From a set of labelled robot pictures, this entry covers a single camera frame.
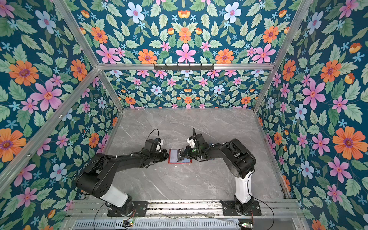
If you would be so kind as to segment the red leather card holder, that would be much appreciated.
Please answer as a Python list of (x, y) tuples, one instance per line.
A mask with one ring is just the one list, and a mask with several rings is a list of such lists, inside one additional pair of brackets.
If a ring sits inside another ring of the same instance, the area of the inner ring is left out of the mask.
[(169, 151), (169, 164), (189, 164), (192, 163), (192, 160), (189, 158), (185, 158), (182, 156), (184, 152), (183, 149), (170, 149)]

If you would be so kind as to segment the black VIP card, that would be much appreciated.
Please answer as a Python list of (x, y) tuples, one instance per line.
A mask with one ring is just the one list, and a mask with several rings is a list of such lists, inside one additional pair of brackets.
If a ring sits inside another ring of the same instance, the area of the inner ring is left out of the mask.
[(182, 161), (181, 158), (181, 150), (177, 149), (171, 149), (170, 150), (170, 157), (169, 157), (169, 163), (180, 163)]

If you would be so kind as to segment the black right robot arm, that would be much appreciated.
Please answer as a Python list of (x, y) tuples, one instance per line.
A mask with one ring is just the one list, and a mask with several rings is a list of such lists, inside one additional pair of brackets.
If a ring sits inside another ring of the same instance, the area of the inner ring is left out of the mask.
[(255, 172), (256, 159), (238, 140), (226, 143), (208, 144), (201, 134), (187, 139), (188, 146), (180, 149), (177, 160), (196, 160), (199, 162), (222, 159), (235, 177), (236, 192), (234, 208), (240, 215), (248, 213), (253, 205), (252, 176)]

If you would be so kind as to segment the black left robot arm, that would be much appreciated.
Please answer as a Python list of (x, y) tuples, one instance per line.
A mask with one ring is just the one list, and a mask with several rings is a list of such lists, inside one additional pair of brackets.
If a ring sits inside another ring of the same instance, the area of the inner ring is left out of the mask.
[(120, 172), (144, 169), (169, 158), (166, 150), (142, 150), (129, 155), (96, 154), (74, 178), (75, 187), (100, 199), (123, 215), (132, 212), (132, 197), (114, 185)]

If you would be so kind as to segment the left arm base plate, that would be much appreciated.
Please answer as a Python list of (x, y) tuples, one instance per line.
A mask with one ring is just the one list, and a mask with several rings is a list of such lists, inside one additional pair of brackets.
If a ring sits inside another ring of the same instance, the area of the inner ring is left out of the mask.
[(128, 201), (122, 207), (109, 206), (108, 217), (145, 217), (148, 210), (147, 201)]

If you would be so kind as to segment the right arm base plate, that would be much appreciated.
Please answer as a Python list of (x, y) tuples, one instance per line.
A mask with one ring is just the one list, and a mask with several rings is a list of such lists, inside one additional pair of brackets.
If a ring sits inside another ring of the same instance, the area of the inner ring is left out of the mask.
[(261, 208), (258, 201), (242, 204), (239, 201), (221, 200), (224, 216), (261, 216)]

